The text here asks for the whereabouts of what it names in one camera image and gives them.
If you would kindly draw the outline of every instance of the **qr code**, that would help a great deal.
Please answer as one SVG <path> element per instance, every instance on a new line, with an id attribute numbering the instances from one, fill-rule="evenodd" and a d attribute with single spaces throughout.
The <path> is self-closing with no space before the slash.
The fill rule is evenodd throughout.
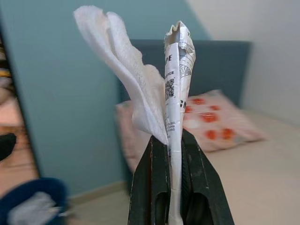
<path id="1" fill-rule="evenodd" d="M 165 100 L 174 97 L 174 78 L 165 83 Z"/>

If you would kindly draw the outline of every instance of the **white tissue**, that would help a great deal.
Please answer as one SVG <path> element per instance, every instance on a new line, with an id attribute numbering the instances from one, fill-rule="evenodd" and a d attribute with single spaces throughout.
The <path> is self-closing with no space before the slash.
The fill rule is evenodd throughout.
<path id="1" fill-rule="evenodd" d="M 74 12 L 82 36 L 124 84 L 134 106 L 135 127 L 168 144 L 165 130 L 165 82 L 152 65 L 144 65 L 142 54 L 131 45 L 123 20 L 95 6 Z"/>

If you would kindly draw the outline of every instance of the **teal wall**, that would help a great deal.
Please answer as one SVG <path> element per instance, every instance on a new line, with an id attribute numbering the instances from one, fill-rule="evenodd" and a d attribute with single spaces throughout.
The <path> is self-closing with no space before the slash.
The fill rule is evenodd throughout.
<path id="1" fill-rule="evenodd" d="M 43 176 L 79 194 L 124 179 L 114 122 L 114 74 L 87 46 L 72 12 L 96 5 L 123 17 L 134 39 L 163 39 L 181 19 L 207 39 L 183 0 L 1 0 L 1 24 Z"/>

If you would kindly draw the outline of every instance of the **gray headboard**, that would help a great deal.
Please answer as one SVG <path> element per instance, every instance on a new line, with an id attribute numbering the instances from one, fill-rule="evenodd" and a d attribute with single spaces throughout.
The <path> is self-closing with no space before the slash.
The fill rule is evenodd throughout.
<path id="1" fill-rule="evenodd" d="M 162 40 L 132 40 L 142 52 L 144 64 L 152 64 L 164 76 L 165 55 Z M 189 96 L 220 89 L 236 105 L 240 96 L 247 67 L 250 42 L 194 41 L 196 62 L 193 69 Z M 120 84 L 120 100 L 129 100 Z"/>

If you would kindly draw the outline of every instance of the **baseboard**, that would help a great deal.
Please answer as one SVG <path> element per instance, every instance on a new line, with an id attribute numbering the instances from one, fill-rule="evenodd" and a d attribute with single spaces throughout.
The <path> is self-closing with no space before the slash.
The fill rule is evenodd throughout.
<path id="1" fill-rule="evenodd" d="M 109 195 L 118 191 L 127 191 L 126 181 L 118 181 L 113 184 L 70 197 L 70 203 L 73 205 L 84 204 L 86 202 L 92 201 L 96 198 L 100 198 L 105 195 Z"/>

